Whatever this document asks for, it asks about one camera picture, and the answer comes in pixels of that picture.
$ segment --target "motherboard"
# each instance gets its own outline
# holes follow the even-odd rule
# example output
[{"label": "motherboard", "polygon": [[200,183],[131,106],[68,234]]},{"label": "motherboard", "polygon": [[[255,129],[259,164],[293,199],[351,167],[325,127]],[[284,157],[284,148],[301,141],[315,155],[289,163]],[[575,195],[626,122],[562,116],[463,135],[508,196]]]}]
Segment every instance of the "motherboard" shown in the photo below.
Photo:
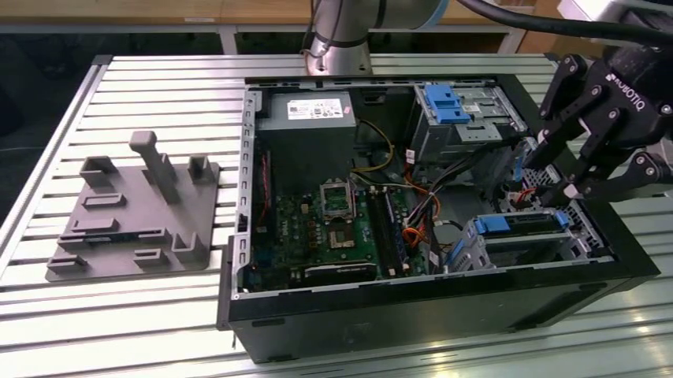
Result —
[{"label": "motherboard", "polygon": [[424,258],[400,236],[407,214],[400,189],[362,189],[339,180],[311,193],[276,196],[271,226],[256,228],[247,289],[423,275]]}]

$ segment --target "power supply label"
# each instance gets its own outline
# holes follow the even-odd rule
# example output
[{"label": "power supply label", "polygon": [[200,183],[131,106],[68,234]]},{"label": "power supply label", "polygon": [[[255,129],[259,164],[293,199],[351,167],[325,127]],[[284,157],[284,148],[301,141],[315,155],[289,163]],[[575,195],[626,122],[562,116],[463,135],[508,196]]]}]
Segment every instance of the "power supply label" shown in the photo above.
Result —
[{"label": "power supply label", "polygon": [[338,98],[292,100],[287,103],[288,120],[316,120],[343,117],[344,111]]}]

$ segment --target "ram slot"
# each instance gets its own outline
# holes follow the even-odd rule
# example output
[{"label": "ram slot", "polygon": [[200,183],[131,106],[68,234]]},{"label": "ram slot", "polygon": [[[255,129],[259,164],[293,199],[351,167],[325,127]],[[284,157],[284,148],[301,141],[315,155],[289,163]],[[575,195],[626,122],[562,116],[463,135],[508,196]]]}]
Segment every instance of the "ram slot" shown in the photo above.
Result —
[{"label": "ram slot", "polygon": [[399,230],[394,218],[390,217],[387,193],[370,191],[367,194],[367,207],[380,272],[386,277],[395,277],[402,273],[403,268],[395,240],[395,230],[398,233]]}]

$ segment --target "expansion slot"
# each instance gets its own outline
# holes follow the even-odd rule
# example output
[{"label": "expansion slot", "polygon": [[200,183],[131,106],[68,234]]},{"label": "expansion slot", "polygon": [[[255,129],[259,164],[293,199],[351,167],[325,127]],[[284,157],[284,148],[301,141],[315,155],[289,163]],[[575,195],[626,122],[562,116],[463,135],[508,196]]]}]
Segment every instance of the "expansion slot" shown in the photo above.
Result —
[{"label": "expansion slot", "polygon": [[387,277],[395,277],[403,272],[404,250],[403,244],[398,244],[402,235],[395,223],[390,203],[386,188],[382,191],[372,188],[367,193],[367,207],[380,272]]}]

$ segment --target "gray power supply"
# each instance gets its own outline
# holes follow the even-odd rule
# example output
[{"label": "gray power supply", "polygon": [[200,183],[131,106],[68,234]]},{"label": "gray power supply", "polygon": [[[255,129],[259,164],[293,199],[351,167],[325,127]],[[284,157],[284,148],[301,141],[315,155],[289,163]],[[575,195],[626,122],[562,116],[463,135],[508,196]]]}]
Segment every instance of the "gray power supply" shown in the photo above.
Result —
[{"label": "gray power supply", "polygon": [[269,116],[259,120],[257,138],[271,151],[279,194],[305,193],[328,179],[348,176],[355,126],[346,91],[271,95]]}]

